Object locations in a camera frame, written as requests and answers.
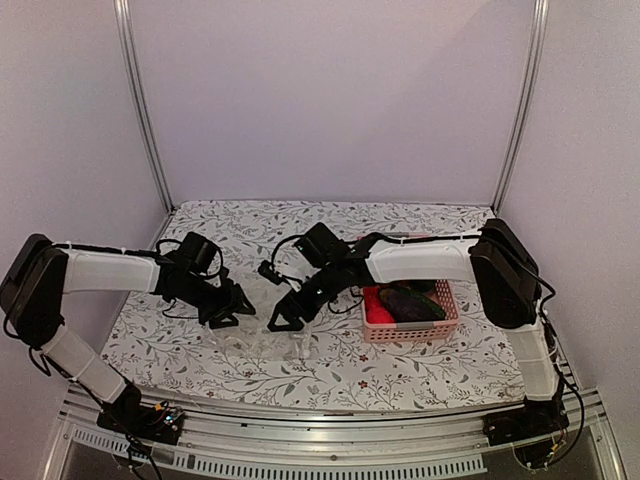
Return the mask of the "clear zip top bag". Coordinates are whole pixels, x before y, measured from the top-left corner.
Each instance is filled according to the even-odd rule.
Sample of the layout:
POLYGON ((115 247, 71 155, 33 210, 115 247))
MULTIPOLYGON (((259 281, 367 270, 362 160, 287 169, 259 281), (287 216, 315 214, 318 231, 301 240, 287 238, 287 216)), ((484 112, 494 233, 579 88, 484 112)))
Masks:
POLYGON ((239 276, 238 281, 256 313, 238 315, 237 326, 207 330, 203 345, 219 353, 245 359, 308 359, 312 353, 309 326, 299 332, 271 332, 267 328, 276 303, 291 287, 287 283, 273 285, 257 274, 239 276))

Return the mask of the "small red fake fruit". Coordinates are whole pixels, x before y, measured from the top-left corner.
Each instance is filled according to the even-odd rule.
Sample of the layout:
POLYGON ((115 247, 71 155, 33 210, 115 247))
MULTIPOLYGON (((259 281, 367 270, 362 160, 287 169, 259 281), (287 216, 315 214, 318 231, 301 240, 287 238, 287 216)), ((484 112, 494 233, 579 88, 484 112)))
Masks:
POLYGON ((394 324, 395 320, 389 311, 384 307, 379 297, 377 287, 366 287, 363 289, 365 319, 371 325, 394 324))

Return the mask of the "dark purple fake eggplant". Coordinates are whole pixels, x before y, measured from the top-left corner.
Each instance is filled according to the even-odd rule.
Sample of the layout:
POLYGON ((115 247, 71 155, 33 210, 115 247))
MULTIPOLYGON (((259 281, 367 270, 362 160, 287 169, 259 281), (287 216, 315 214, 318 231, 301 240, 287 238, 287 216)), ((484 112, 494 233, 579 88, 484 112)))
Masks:
POLYGON ((385 288, 379 291, 384 307, 397 323, 431 321, 435 313, 423 300, 418 299, 406 290, 385 288))

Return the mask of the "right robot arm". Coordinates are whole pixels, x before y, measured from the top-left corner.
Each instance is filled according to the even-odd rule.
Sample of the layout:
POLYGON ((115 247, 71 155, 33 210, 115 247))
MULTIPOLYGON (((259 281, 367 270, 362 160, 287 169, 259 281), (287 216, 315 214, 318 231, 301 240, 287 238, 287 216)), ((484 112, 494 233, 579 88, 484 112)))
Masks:
POLYGON ((476 233, 391 237, 371 233, 347 242, 318 222, 291 236, 316 272, 276 304, 272 332, 297 332, 351 287, 397 281, 454 280, 476 285, 485 317, 507 336, 524 383, 521 407, 488 414, 483 432, 493 444, 524 440, 569 426, 563 394, 569 384, 557 364, 555 333, 544 291, 551 286, 509 226, 492 218, 476 233))

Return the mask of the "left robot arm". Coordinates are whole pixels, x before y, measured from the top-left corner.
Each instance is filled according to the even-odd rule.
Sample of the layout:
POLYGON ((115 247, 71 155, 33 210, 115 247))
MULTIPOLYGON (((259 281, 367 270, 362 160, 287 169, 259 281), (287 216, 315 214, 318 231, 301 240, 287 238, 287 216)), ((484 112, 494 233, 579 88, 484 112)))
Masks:
POLYGON ((209 270, 220 248, 195 232, 167 252, 54 243, 31 235, 1 282, 1 310, 10 337, 52 362, 101 403, 128 434, 148 426, 139 389, 65 324, 65 296, 79 292, 141 292, 194 307, 200 324, 235 326, 255 309, 225 266, 209 270))

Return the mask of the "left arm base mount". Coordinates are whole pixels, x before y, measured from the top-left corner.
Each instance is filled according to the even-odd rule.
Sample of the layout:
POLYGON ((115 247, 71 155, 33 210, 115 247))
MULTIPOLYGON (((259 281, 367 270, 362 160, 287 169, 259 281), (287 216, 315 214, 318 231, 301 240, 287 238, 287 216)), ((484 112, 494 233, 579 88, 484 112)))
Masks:
POLYGON ((141 440, 177 445, 184 425, 184 410, 170 406, 167 401, 154 406, 119 401, 105 404, 97 419, 97 426, 141 440))

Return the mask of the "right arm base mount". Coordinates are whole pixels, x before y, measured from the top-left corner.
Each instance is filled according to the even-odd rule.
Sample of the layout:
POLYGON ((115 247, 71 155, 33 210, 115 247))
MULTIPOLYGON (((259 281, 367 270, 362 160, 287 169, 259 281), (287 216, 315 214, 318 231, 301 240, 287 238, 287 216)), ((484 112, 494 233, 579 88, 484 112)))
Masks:
POLYGON ((560 397, 549 401, 527 398, 521 407, 482 418, 483 434, 490 446, 522 442, 514 450, 521 466, 537 470, 548 467, 559 453, 569 426, 560 397))

